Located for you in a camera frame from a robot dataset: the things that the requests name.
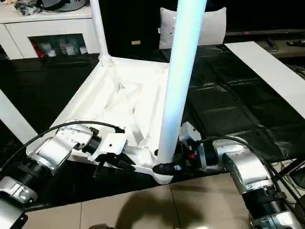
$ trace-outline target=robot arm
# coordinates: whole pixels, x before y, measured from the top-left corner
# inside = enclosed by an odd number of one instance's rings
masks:
[[[286,195],[276,188],[260,159],[241,143],[234,140],[213,141],[214,156],[204,152],[199,132],[189,123],[182,125],[179,140],[190,150],[196,147],[202,165],[215,165],[229,170],[250,212],[250,224],[254,229],[301,229],[301,225],[286,204]]]
[[[20,229],[27,221],[24,206],[34,202],[48,181],[69,158],[72,150],[87,153],[91,161],[110,161],[120,167],[120,156],[127,145],[122,133],[110,133],[104,139],[98,130],[82,124],[62,127],[23,161],[10,166],[0,179],[0,227]]]

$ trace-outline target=floor tile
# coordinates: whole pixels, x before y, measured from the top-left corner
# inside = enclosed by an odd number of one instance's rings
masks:
[[[22,229],[79,229],[81,203],[26,213],[29,219]]]
[[[170,186],[83,202],[81,229],[179,228]]]
[[[229,174],[171,184],[183,229],[247,229],[248,210]]]

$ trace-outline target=red component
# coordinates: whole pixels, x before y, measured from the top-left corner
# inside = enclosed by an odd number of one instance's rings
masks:
[[[40,49],[40,47],[38,46],[38,44],[35,41],[31,41],[31,43],[39,58],[46,56],[46,54]]]

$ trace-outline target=white strip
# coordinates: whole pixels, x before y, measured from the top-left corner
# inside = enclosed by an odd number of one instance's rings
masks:
[[[6,95],[0,90],[0,120],[23,143],[27,143],[37,135],[27,120],[14,107]]]
[[[305,118],[305,80],[254,42],[226,46]]]

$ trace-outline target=black cable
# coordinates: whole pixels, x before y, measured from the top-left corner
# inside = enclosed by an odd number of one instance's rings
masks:
[[[96,125],[103,125],[103,126],[107,126],[110,128],[115,129],[116,133],[125,133],[125,130],[119,128],[118,126],[115,125],[111,125],[108,123],[102,123],[102,122],[97,122],[97,121],[73,121],[73,122],[69,122],[69,123],[63,123],[63,124],[59,124],[56,126],[51,127],[50,129],[42,132],[41,134],[35,136],[34,138],[32,138],[30,141],[28,141],[26,144],[24,144],[20,149],[18,149],[5,163],[4,165],[0,168],[0,172],[3,171],[5,169],[5,167],[7,167],[11,160],[16,157],[24,148],[26,148],[27,146],[29,146],[30,144],[32,144],[33,142],[35,142],[37,139],[43,137],[45,134],[47,134],[48,132],[51,132],[53,130],[57,130],[59,128],[65,127],[65,126],[69,126],[69,125],[75,125],[75,124],[96,124]]]
[[[246,143],[245,141],[239,139],[239,138],[236,138],[236,137],[230,137],[230,136],[217,136],[217,137],[210,137],[210,138],[207,138],[207,139],[203,139],[203,140],[200,140],[199,142],[200,143],[205,143],[205,142],[208,142],[208,141],[215,141],[215,140],[232,140],[232,141],[235,141],[235,142],[238,142],[244,146],[246,146],[250,151],[252,151],[253,154],[255,154],[259,160],[263,163],[263,165],[266,167],[266,169],[268,170],[270,176],[271,176],[271,180],[273,181],[276,189],[278,191],[281,191],[278,183],[277,183],[277,180],[275,179],[276,177],[283,183],[283,185],[285,186],[285,188],[288,190],[288,192],[292,195],[292,197],[295,199],[295,201],[300,205],[300,207],[302,208],[303,211],[305,211],[305,206],[304,204],[299,201],[299,198],[297,197],[297,195],[294,193],[294,191],[289,187],[289,185],[287,184],[287,182],[283,179],[283,177],[276,171],[275,168],[273,168],[272,165],[270,165],[269,163],[266,162],[266,160],[259,154],[257,154],[255,152],[255,150],[248,144]]]
[[[285,166],[284,166],[284,164],[281,162],[281,171],[283,171],[283,169],[285,169]],[[283,179],[284,179],[286,182],[288,182],[288,183],[295,189],[295,191],[297,192],[297,194],[301,197],[302,195],[301,195],[301,193],[299,192],[298,187],[296,187],[296,186],[294,185],[294,183],[293,183],[293,181],[291,180],[289,174],[288,174],[288,175],[284,175],[284,176],[282,176],[282,177],[283,177]]]

